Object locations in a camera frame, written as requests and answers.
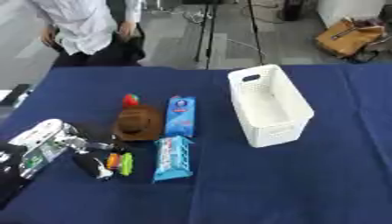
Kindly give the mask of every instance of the toy hat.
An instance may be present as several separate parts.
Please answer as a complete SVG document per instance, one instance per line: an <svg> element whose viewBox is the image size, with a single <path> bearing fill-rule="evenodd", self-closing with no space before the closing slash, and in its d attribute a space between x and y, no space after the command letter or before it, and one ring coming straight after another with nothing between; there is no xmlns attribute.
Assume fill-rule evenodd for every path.
<svg viewBox="0 0 392 224"><path fill-rule="evenodd" d="M114 133L123 141L158 140L163 128L161 113L146 105L123 110L117 118Z"/></svg>

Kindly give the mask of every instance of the navy blue tablecloth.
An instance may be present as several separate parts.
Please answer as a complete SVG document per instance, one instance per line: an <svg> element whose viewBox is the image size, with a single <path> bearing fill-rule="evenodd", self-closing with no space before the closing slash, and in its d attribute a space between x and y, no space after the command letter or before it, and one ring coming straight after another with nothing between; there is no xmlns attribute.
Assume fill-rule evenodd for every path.
<svg viewBox="0 0 392 224"><path fill-rule="evenodd" d="M0 212L11 223L391 223L392 66L285 66L315 110L301 138L248 146L230 102L228 71L170 68L52 70L0 128L8 139L47 118L110 127L123 95L165 111L197 97L189 179L151 183L156 149L134 178L91 179L69 153Z"/></svg>

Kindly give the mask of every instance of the blue package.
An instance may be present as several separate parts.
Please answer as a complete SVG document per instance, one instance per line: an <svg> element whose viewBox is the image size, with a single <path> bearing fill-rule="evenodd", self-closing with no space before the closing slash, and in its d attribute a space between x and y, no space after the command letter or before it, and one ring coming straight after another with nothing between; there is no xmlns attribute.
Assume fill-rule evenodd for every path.
<svg viewBox="0 0 392 224"><path fill-rule="evenodd" d="M167 137L192 137L194 130L195 97L172 97L166 113L164 133Z"/></svg>
<svg viewBox="0 0 392 224"><path fill-rule="evenodd" d="M157 170L154 182L165 179L186 178L193 175L189 165L189 144L182 136L166 137L156 141L158 147Z"/></svg>

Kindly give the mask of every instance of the basket handle hole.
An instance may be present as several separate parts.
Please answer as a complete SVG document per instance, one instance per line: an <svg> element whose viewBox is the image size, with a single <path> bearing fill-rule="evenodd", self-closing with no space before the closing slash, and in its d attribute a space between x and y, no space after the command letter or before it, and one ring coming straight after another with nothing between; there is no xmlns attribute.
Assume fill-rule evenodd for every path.
<svg viewBox="0 0 392 224"><path fill-rule="evenodd" d="M256 81L256 80L258 80L258 79L260 79L260 78L261 78L260 74L253 74L253 75L244 77L244 78L242 79L242 81Z"/></svg>

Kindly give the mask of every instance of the tripod leg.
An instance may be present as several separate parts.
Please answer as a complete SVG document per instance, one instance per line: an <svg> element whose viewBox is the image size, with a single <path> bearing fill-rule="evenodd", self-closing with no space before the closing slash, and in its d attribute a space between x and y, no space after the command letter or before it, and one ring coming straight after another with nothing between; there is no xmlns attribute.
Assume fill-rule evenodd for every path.
<svg viewBox="0 0 392 224"><path fill-rule="evenodd" d="M260 39L259 39L259 28L257 27L255 13L253 11L252 0L248 0L248 7L249 7L250 19L252 21L253 33L255 34L255 43L257 45L257 51L259 54L260 63L263 64L262 47L260 46Z"/></svg>
<svg viewBox="0 0 392 224"><path fill-rule="evenodd" d="M204 32L206 30L206 24L207 24L207 18L208 18L208 10L209 10L209 4L206 3L206 8L204 9L203 22L201 23L201 31L200 31L198 50L196 52L196 56L194 57L194 60L196 62L200 61L200 51L201 51L201 46L203 45Z"/></svg>
<svg viewBox="0 0 392 224"><path fill-rule="evenodd" d="M214 44L214 32L215 32L215 19L218 12L218 0L213 0L213 19L211 20L210 36L208 40L208 47L206 49L206 70L210 68L211 52Z"/></svg>

